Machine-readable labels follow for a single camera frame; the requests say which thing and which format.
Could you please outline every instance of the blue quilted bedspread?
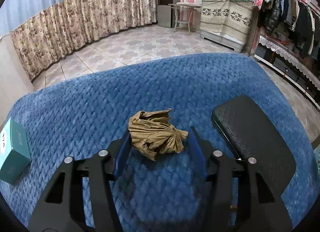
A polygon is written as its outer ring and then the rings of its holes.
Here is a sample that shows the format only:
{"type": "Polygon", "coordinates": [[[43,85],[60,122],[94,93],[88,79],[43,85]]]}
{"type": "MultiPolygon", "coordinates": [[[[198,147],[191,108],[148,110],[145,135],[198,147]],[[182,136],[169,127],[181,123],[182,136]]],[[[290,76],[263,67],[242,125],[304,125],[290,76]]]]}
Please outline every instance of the blue quilted bedspread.
{"type": "MultiPolygon", "coordinates": [[[[212,126],[212,109],[238,95],[251,97],[270,118],[293,153],[297,169],[282,195],[296,226],[314,203],[319,181],[313,151],[291,106],[252,59],[208,53],[157,60],[47,87],[19,99],[8,117],[26,130],[31,165],[15,185],[0,182],[5,200],[25,225],[39,196],[66,156],[92,156],[122,137],[139,110],[173,108],[171,123],[195,126],[203,139],[231,151],[212,126]]],[[[210,184],[196,176],[187,151],[152,162],[131,150],[123,175],[112,182],[125,232],[198,231],[210,184]]],[[[84,180],[87,224],[94,226],[84,180]]]]}

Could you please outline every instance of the small table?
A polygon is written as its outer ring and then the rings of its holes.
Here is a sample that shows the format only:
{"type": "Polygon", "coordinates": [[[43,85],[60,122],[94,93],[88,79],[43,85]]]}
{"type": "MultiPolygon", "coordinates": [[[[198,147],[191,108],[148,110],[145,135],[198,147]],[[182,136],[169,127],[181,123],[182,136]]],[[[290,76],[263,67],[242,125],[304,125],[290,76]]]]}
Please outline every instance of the small table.
{"type": "Polygon", "coordinates": [[[168,5],[171,5],[172,8],[174,8],[174,13],[176,16],[176,24],[174,26],[174,30],[177,29],[177,23],[186,23],[188,24],[188,29],[189,29],[189,34],[190,34],[190,19],[191,19],[191,15],[193,14],[193,11],[195,8],[201,8],[201,4],[199,3],[176,3],[176,4],[172,4],[169,3],[168,5]],[[181,7],[186,7],[188,10],[191,10],[191,13],[189,15],[188,20],[178,20],[178,9],[181,9],[181,7]]]}

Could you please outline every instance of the tiled floor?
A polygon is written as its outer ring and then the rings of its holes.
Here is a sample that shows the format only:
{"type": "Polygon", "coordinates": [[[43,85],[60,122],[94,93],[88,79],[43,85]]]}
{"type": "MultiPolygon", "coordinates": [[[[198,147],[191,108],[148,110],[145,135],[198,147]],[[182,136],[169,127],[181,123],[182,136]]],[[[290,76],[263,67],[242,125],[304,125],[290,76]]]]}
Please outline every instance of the tiled floor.
{"type": "MultiPolygon", "coordinates": [[[[130,29],[92,43],[43,72],[33,83],[35,91],[81,75],[125,65],[182,54],[231,52],[233,50],[202,40],[198,33],[157,25],[130,29]]],[[[261,65],[290,102],[312,142],[320,134],[320,114],[293,86],[268,67],[261,65]]]]}

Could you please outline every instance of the white wall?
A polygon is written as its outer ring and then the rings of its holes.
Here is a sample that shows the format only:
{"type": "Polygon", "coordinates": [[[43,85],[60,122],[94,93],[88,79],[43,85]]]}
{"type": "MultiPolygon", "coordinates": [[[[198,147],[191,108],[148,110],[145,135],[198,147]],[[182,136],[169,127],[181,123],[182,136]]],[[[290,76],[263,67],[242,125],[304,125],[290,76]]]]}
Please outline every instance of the white wall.
{"type": "Polygon", "coordinates": [[[33,92],[33,85],[19,61],[10,35],[0,40],[0,125],[20,97],[33,92]]]}

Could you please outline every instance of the shiny black puffer jacket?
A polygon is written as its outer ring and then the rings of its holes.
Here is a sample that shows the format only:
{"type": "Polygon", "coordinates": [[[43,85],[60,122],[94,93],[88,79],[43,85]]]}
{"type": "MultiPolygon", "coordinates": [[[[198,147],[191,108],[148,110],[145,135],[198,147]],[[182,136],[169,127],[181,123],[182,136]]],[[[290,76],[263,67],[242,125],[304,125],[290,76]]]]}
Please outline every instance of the shiny black puffer jacket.
{"type": "Polygon", "coordinates": [[[275,4],[272,11],[265,17],[264,25],[266,26],[266,33],[271,34],[279,24],[279,18],[282,13],[280,0],[274,0],[275,4]]]}

